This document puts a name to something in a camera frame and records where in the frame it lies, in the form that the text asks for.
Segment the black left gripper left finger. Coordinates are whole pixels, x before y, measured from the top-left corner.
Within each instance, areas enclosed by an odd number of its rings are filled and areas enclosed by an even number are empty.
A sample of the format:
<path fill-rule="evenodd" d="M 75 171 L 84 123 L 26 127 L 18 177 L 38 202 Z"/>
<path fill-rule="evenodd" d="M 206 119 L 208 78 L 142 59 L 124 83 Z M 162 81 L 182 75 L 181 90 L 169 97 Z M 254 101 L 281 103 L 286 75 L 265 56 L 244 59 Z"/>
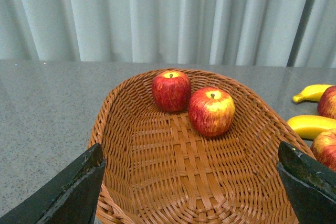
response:
<path fill-rule="evenodd" d="M 1 223 L 94 223 L 105 166 L 96 143 L 3 215 Z"/>

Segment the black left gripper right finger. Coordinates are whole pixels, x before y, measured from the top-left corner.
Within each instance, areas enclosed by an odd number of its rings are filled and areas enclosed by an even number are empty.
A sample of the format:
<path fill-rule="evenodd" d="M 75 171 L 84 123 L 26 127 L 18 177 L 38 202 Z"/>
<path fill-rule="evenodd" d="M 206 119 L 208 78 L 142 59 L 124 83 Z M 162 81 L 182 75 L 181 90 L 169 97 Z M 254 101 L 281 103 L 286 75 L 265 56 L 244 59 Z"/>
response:
<path fill-rule="evenodd" d="M 335 172 L 287 142 L 277 170 L 299 223 L 335 223 Z"/>

